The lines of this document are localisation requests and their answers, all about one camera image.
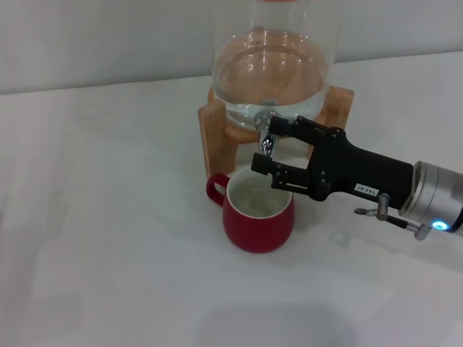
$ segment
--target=water in mug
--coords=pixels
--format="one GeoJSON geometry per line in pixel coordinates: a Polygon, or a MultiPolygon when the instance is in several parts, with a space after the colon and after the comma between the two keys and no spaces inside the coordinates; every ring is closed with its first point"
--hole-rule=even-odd
{"type": "Polygon", "coordinates": [[[280,213],[289,202],[288,193],[272,189],[270,180],[264,176],[243,180],[229,196],[238,211],[256,218],[280,213]]]}
{"type": "Polygon", "coordinates": [[[216,57],[214,92],[229,118],[254,129],[263,105],[282,116],[314,119],[326,95],[328,63],[321,48],[298,34],[255,30],[233,38],[216,57]]]}

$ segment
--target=white table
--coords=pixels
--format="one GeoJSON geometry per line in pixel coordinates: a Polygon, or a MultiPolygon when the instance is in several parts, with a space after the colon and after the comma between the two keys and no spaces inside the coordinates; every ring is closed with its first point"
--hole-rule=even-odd
{"type": "MultiPolygon", "coordinates": [[[[460,347],[463,238],[420,243],[336,194],[298,197],[277,252],[229,243],[204,189],[210,83],[0,97],[0,345],[460,347]]],[[[463,171],[463,53],[339,64],[333,83],[356,92],[354,144],[463,171]]]]}

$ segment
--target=wooden stand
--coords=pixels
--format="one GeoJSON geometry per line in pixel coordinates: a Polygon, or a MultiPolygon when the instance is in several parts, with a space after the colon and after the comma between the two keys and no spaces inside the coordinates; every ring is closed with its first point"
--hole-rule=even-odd
{"type": "MultiPolygon", "coordinates": [[[[353,100],[353,91],[330,86],[325,106],[315,121],[326,127],[344,129],[353,100]]],[[[235,171],[238,145],[258,142],[257,132],[228,122],[225,104],[214,99],[212,89],[209,91],[208,105],[199,108],[198,116],[207,177],[215,173],[231,174],[235,171]]],[[[309,146],[307,158],[312,155],[312,150],[312,146],[309,146]]]]}

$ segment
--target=mug handle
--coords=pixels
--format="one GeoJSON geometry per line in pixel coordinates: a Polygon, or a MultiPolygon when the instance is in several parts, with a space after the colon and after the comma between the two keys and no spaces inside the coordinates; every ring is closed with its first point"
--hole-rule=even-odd
{"type": "Polygon", "coordinates": [[[230,178],[223,175],[222,173],[215,173],[208,179],[208,183],[205,186],[205,191],[208,193],[209,199],[214,201],[219,206],[224,206],[225,195],[220,193],[217,188],[216,184],[225,188],[228,185],[230,178]]]}

